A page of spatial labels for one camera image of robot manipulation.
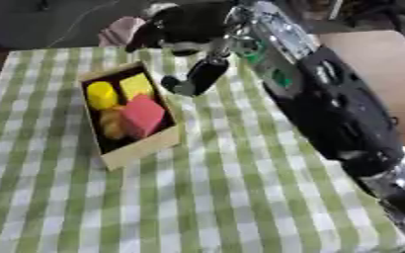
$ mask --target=red cube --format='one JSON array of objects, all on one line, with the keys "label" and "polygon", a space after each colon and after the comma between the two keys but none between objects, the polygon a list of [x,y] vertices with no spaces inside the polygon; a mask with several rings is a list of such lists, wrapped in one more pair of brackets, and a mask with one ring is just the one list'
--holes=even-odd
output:
[{"label": "red cube", "polygon": [[164,114],[164,109],[144,94],[135,96],[121,110],[125,131],[136,139],[152,134],[161,124]]}]

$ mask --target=gingham tablecloth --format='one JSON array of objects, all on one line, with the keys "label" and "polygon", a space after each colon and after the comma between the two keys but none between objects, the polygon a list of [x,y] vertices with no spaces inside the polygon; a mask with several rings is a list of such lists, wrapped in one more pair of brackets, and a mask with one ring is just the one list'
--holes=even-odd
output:
[{"label": "gingham tablecloth", "polygon": [[197,60],[113,47],[10,53],[0,75],[1,253],[397,252],[405,245],[375,201],[294,131],[234,56],[204,96],[167,94],[184,125],[182,144],[107,172],[76,80],[137,59],[157,81],[183,78]]}]

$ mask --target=cable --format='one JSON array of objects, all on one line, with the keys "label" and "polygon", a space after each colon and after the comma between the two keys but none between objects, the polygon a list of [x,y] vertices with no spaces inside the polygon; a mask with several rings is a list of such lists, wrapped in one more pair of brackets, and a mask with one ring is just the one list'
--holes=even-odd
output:
[{"label": "cable", "polygon": [[73,30],[81,21],[83,21],[83,19],[86,18],[87,15],[89,15],[89,14],[91,14],[91,13],[94,13],[94,12],[96,12],[96,11],[98,11],[98,10],[101,10],[101,9],[103,9],[103,8],[114,6],[114,5],[116,5],[116,4],[120,3],[120,2],[121,2],[121,0],[114,0],[114,1],[112,1],[112,2],[110,2],[110,3],[105,3],[105,4],[96,5],[95,7],[93,7],[93,8],[91,8],[91,9],[85,11],[83,14],[81,14],[81,15],[72,23],[72,25],[70,25],[70,27],[66,30],[66,32],[65,32],[60,38],[58,38],[58,39],[56,39],[55,41],[53,41],[52,43],[50,43],[50,44],[47,46],[47,48],[53,47],[53,46],[56,45],[57,43],[64,41],[64,40],[69,36],[69,34],[72,32],[72,30]]}]

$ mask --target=green label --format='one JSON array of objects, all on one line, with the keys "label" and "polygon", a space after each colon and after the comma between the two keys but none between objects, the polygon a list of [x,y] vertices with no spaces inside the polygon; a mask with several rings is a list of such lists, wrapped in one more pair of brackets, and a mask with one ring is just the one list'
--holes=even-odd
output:
[{"label": "green label", "polygon": [[250,51],[240,52],[239,55],[243,56],[251,64],[257,63],[266,51],[264,44],[259,41],[247,42],[244,47],[249,48]]},{"label": "green label", "polygon": [[283,88],[287,88],[292,83],[291,79],[287,78],[279,69],[275,69],[275,71],[272,73],[272,78]]}]

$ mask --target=yellow block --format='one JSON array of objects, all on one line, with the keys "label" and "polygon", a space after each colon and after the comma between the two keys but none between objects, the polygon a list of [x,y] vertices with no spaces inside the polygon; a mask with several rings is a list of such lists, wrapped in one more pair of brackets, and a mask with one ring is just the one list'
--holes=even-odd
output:
[{"label": "yellow block", "polygon": [[118,103],[117,92],[108,82],[94,82],[87,86],[87,99],[95,110],[108,109]]},{"label": "yellow block", "polygon": [[144,73],[126,78],[120,81],[120,85],[122,92],[129,101],[138,94],[145,94],[153,98],[153,87]]}]

